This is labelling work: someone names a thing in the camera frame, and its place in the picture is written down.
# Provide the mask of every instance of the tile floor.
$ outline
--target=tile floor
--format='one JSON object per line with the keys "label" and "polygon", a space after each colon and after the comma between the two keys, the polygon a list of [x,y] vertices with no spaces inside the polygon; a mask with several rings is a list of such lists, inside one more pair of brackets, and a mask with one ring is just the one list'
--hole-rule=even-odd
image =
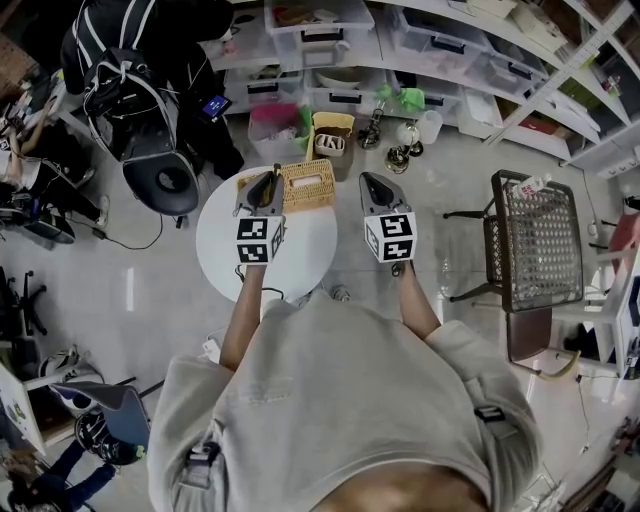
{"label": "tile floor", "polygon": [[[386,134],[394,133],[397,121],[385,121]],[[247,165],[259,165],[246,139],[246,121],[236,119],[235,140]],[[398,316],[394,282],[388,268],[378,265],[363,241],[362,214],[357,177],[367,170],[386,173],[383,156],[391,145],[383,141],[378,150],[357,148],[349,179],[337,185],[336,214],[339,241],[324,284],[346,284],[354,301],[388,316]],[[145,245],[157,235],[160,218],[137,201],[128,189],[118,164],[95,155],[98,173],[88,187],[97,197],[111,198],[110,237],[126,244]],[[560,168],[557,160],[525,147],[503,142],[488,148],[477,139],[443,129],[437,143],[427,147],[420,159],[403,175],[392,177],[401,185],[417,213],[419,246],[415,266],[420,282],[444,320],[462,319],[488,339],[504,343],[503,317],[478,310],[468,302],[450,304],[446,297],[466,291],[484,279],[484,250],[479,221],[450,219],[441,214],[455,209],[481,209],[489,200],[491,175],[506,168],[525,174],[552,172],[558,182],[572,187],[581,219],[584,253],[587,224],[593,213],[581,171]],[[201,176],[202,204],[220,183],[209,170]],[[616,219],[620,193],[613,181],[587,177],[598,217]],[[78,240],[73,246],[46,250],[18,234],[9,233],[0,243],[0,265],[9,275],[36,272],[36,281],[49,289],[39,309],[49,329],[42,349],[53,351],[77,344],[108,382],[137,376],[140,388],[164,378],[172,356],[199,354],[207,334],[223,333],[233,303],[219,294],[202,274],[195,252],[198,212],[187,229],[175,229],[164,220],[164,233],[149,250],[131,252],[93,238],[89,230],[74,226]],[[592,269],[587,269],[590,276]],[[545,366],[556,361],[538,361]],[[523,498],[520,509],[532,505],[550,486],[566,483],[577,489],[606,458],[608,439],[622,418],[637,406],[638,385],[624,382],[616,390],[613,379],[573,379],[548,383],[519,374],[536,414],[545,441],[544,465]],[[155,399],[147,399],[153,412]],[[585,446],[589,449],[583,455]],[[64,443],[51,450],[55,457]],[[95,465],[85,460],[72,480],[86,475]],[[151,510],[146,495],[146,472],[140,464],[123,469],[123,476],[92,504],[97,510]]]}

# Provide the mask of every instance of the desk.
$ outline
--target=desk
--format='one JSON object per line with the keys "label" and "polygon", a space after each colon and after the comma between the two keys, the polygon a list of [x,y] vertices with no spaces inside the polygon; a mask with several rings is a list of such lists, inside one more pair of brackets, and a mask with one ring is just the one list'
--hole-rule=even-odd
{"label": "desk", "polygon": [[[238,265],[237,222],[233,210],[237,180],[272,170],[248,169],[220,185],[202,209],[196,230],[196,251],[204,275],[222,295],[237,300],[242,283],[234,270]],[[338,244],[338,225],[331,207],[286,215],[282,246],[267,268],[265,287],[282,290],[291,302],[309,293],[322,280],[333,261]],[[279,298],[271,291],[263,301]]]}
{"label": "desk", "polygon": [[[629,345],[640,335],[640,328],[634,327],[629,313],[629,296],[633,279],[640,276],[640,256],[638,248],[620,252],[610,252],[596,256],[598,264],[620,259],[615,279],[606,299],[599,303],[582,302],[553,309],[553,317],[559,320],[593,322],[598,342],[600,362],[612,371],[617,371],[622,379],[627,371],[627,353]],[[598,311],[586,311],[585,307],[598,308]],[[616,364],[607,363],[612,352],[616,353]]]}
{"label": "desk", "polygon": [[29,391],[62,382],[65,375],[77,366],[65,367],[50,376],[20,381],[6,366],[0,363],[0,398],[7,417],[22,433],[23,439],[29,441],[42,455],[46,455],[46,447],[52,446],[67,437],[74,435],[75,419],[69,415],[68,421],[55,427],[42,430],[38,426]]}

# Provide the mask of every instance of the small box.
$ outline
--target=small box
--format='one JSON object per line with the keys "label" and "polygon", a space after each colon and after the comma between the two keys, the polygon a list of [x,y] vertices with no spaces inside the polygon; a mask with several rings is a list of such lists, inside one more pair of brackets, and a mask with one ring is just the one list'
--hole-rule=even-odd
{"label": "small box", "polygon": [[267,265],[284,240],[284,217],[238,219],[236,246],[240,265]]}
{"label": "small box", "polygon": [[364,232],[367,245],[380,263],[413,259],[418,241],[415,213],[365,217]]}

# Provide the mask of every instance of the shoe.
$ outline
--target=shoe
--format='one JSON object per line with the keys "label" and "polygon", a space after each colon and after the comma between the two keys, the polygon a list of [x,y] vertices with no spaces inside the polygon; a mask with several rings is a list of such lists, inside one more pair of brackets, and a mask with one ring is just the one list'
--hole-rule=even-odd
{"label": "shoe", "polygon": [[76,188],[80,188],[86,185],[91,178],[93,178],[96,174],[96,170],[93,167],[90,167],[86,170],[82,178],[75,184]]}
{"label": "shoe", "polygon": [[96,224],[99,228],[105,228],[107,222],[109,222],[109,196],[100,196],[100,217]]}

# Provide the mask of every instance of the office chair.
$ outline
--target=office chair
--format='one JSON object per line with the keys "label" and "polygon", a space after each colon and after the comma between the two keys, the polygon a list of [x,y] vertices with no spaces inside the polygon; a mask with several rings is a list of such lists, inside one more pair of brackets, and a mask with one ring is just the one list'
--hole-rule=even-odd
{"label": "office chair", "polygon": [[24,333],[33,336],[32,325],[42,334],[47,335],[35,306],[38,297],[47,291],[47,287],[41,285],[33,295],[29,295],[29,278],[33,277],[33,270],[24,275],[24,287],[22,297],[13,291],[11,284],[14,278],[6,279],[4,269],[0,267],[0,338],[13,341],[22,337],[22,319],[24,319]]}

